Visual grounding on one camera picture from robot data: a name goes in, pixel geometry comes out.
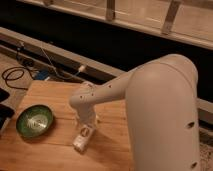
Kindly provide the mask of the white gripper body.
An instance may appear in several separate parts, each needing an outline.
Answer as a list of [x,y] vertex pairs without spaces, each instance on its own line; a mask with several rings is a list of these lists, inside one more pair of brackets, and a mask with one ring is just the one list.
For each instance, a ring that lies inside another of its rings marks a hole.
[[77,112],[77,120],[80,125],[95,126],[97,124],[97,115],[94,110],[80,110]]

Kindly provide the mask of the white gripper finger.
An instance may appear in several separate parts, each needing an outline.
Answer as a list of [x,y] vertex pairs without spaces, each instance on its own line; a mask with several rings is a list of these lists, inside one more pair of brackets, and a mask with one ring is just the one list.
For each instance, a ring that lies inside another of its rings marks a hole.
[[76,123],[76,128],[77,128],[77,129],[80,129],[80,128],[81,128],[81,125],[82,125],[81,122],[78,120],[77,123]]
[[98,115],[96,115],[95,124],[98,126],[100,124],[100,118]]

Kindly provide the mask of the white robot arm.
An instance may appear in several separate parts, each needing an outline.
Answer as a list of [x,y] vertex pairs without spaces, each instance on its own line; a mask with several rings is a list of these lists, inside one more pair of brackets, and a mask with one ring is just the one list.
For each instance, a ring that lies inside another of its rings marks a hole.
[[197,82],[193,62],[169,54],[103,85],[86,82],[69,104],[89,125],[95,105],[125,101],[134,171],[200,171]]

